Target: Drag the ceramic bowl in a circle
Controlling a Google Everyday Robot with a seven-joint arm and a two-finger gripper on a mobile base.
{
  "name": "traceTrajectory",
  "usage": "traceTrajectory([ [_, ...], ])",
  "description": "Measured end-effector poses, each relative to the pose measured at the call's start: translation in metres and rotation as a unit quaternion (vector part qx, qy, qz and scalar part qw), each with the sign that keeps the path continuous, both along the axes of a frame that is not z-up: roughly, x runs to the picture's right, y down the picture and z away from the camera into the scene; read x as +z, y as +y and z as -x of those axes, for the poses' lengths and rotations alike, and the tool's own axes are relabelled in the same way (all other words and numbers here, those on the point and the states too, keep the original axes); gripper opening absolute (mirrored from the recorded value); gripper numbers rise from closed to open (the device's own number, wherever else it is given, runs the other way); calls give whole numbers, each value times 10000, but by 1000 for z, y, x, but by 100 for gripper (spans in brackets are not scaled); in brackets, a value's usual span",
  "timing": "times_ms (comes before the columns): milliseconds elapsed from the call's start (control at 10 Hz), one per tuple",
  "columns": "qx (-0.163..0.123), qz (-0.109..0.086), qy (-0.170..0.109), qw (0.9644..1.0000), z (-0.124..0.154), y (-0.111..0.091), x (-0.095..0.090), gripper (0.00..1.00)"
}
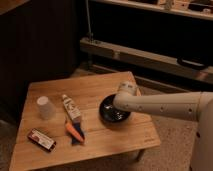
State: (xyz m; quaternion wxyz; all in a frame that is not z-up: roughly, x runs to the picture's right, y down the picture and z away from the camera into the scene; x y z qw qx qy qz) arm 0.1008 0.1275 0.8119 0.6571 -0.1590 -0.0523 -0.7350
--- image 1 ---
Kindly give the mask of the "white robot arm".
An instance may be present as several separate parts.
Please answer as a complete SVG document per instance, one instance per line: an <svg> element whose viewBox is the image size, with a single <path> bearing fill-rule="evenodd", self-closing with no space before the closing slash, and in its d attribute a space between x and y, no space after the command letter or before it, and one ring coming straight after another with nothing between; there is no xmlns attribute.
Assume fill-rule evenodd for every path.
<svg viewBox="0 0 213 171"><path fill-rule="evenodd" d="M128 112L197 121L190 171L213 171L213 92L136 95L136 85L119 85L113 105Z"/></svg>

